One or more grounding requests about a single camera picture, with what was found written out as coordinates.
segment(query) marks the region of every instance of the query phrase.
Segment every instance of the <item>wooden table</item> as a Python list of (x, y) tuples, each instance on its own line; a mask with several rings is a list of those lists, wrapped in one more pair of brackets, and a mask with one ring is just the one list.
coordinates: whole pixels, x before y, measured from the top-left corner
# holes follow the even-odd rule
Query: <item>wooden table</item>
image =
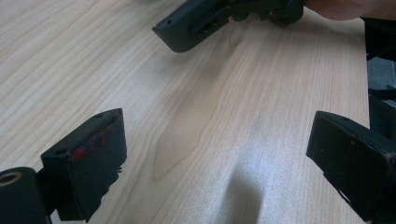
[(362, 22), (250, 16), (176, 54), (150, 29), (182, 2), (1, 1), (1, 170), (121, 107), (91, 223), (362, 223), (305, 156), (317, 110), (368, 126)]

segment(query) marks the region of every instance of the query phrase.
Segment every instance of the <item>black plastic part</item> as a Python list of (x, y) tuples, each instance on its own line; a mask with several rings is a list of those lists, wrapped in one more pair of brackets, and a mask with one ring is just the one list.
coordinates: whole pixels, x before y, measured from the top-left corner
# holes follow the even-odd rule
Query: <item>black plastic part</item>
[(306, 155), (364, 221), (396, 223), (396, 143), (318, 111)]
[(256, 12), (261, 20), (269, 12), (280, 22), (289, 24), (304, 13), (302, 0), (188, 0), (152, 30), (174, 52), (185, 52), (227, 24), (230, 17), (244, 20)]
[(0, 223), (50, 223), (35, 170), (19, 167), (0, 173)]
[(91, 218), (118, 179), (126, 152), (122, 110), (114, 109), (88, 119), (41, 155), (42, 179), (58, 191), (61, 220)]

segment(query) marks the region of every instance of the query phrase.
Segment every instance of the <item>screw hole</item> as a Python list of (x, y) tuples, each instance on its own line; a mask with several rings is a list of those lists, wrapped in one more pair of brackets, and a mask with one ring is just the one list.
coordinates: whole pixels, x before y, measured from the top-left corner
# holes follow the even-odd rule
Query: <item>screw hole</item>
[(22, 174), (20, 172), (12, 172), (0, 176), (0, 187), (10, 185), (21, 178)]
[(59, 150), (57, 150), (56, 152), (55, 152), (55, 155), (57, 155), (57, 156), (60, 156), (60, 155), (63, 155), (64, 153), (66, 153), (66, 149), (64, 149), (64, 148), (62, 148), (62, 149), (59, 149)]

